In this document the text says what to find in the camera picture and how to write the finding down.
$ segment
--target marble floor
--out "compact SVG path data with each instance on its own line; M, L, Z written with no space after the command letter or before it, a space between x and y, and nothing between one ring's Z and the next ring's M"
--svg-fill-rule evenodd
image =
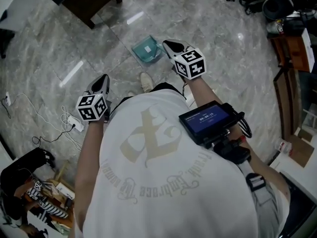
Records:
M127 24L139 12L143 16ZM11 41L7 58L0 61L0 96L8 91L12 99L26 94L37 112L61 129L61 106L77 116L78 96L98 75L110 76L109 100L115 106L129 90L141 93L139 73L146 71L155 84L167 81L181 90L181 79L171 71L167 56L144 64L131 47L148 35L159 42L181 39L200 48L207 60L205 81L224 101L246 113L252 131L250 140L262 160L274 153L273 142L280 135L278 105L273 78L277 59L266 39L263 16L247 16L236 2L223 0L115 0L100 10L90 30L63 6L41 0L25 27ZM70 81L61 80L79 62L84 64ZM34 149L32 136L53 140L59 135L34 111L24 95L8 108L12 119L0 108L0 133L17 157ZM85 132L72 131L83 142ZM79 151L65 137L42 147L56 156L57 167L70 165L66 180L73 183ZM52 174L47 167L37 171L42 178Z

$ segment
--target digital timer display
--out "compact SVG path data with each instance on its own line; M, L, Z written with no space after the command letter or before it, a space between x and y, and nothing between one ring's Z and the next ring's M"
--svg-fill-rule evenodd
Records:
M228 117L229 115L221 109L221 107L215 105L202 110L188 118L186 122L192 128L192 130L197 133L215 123L221 121L222 119Z

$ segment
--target hand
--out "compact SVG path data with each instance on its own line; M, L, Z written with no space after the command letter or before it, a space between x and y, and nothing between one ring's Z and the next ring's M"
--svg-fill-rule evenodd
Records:
M22 228L22 230L31 236L35 236L35 234L39 232L39 230L36 227L34 227L32 224L28 224L27 226Z

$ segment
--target person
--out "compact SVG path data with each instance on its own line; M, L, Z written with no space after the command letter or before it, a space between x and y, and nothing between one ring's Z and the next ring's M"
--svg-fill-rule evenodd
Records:
M258 214L239 168L196 145L178 116L189 111L172 85L154 87L140 75L144 94L124 98L110 116L91 122L75 179L75 224L69 237L277 237L290 192L283 177L251 151L270 200ZM221 100L201 78L184 79L197 106ZM239 125L229 139L242 136Z
M29 237L39 235L39 230L27 220L27 212L38 201L26 202L22 196L35 186L36 180L31 179L32 173L45 164L54 168L54 156L41 148L35 148L6 167L0 175L1 209L10 218L11 225L19 227Z

